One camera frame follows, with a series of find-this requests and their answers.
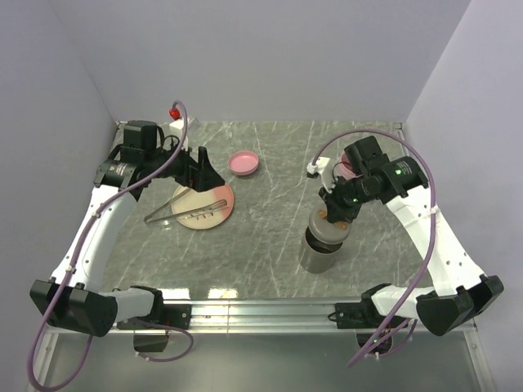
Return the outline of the grey cylindrical container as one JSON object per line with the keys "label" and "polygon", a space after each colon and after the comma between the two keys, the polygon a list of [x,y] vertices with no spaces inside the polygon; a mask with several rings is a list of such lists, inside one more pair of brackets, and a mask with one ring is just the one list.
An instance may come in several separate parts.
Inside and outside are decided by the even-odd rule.
{"label": "grey cylindrical container", "polygon": [[334,265],[342,245],[343,243],[325,243],[307,228],[298,254],[299,264],[309,273],[322,274]]}

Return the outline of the metal serving tongs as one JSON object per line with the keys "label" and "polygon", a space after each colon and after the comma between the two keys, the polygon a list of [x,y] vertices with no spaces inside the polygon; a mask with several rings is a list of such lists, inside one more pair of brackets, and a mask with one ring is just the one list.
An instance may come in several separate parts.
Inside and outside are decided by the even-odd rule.
{"label": "metal serving tongs", "polygon": [[214,216],[216,211],[230,207],[232,203],[227,196],[220,196],[226,186],[206,192],[196,192],[188,187],[179,186],[174,195],[164,204],[144,217],[146,225],[170,225],[179,220],[206,219]]}

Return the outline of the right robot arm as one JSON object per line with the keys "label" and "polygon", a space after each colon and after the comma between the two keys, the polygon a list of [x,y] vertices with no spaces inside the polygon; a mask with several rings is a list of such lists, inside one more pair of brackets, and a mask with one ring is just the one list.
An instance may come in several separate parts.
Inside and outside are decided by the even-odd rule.
{"label": "right robot arm", "polygon": [[429,332],[443,336],[482,314],[503,292],[497,275],[487,275],[468,255],[436,203],[435,186],[428,167],[417,153],[391,160],[375,136],[348,145],[344,153],[354,178],[333,178],[329,159],[318,157],[307,167],[318,174],[320,197],[332,223],[352,222],[361,207],[378,200],[397,218],[423,258],[422,271],[430,287],[415,279],[408,287],[389,284],[369,289],[360,309],[369,326],[381,325],[389,316],[418,320]]}

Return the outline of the grey round lid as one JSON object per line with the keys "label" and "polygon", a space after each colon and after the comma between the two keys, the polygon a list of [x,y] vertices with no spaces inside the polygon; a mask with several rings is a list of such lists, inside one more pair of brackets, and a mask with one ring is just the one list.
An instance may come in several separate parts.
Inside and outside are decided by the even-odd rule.
{"label": "grey round lid", "polygon": [[350,223],[330,223],[327,220],[327,208],[323,204],[317,204],[309,216],[305,240],[316,252],[334,253],[342,247],[350,231]]}

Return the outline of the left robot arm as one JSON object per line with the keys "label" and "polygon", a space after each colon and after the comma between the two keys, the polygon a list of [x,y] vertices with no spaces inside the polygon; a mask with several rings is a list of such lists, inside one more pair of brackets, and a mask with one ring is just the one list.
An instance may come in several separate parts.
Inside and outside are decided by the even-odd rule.
{"label": "left robot arm", "polygon": [[190,155],[187,135],[198,126],[194,118],[122,125],[122,143],[96,169],[89,208],[73,243],[51,277],[30,289],[44,325],[102,337],[127,319],[137,318],[147,328],[163,323],[166,310],[159,289],[103,292],[101,285],[118,233],[153,179],[171,178],[196,192],[225,184],[206,148],[198,148],[197,158]]}

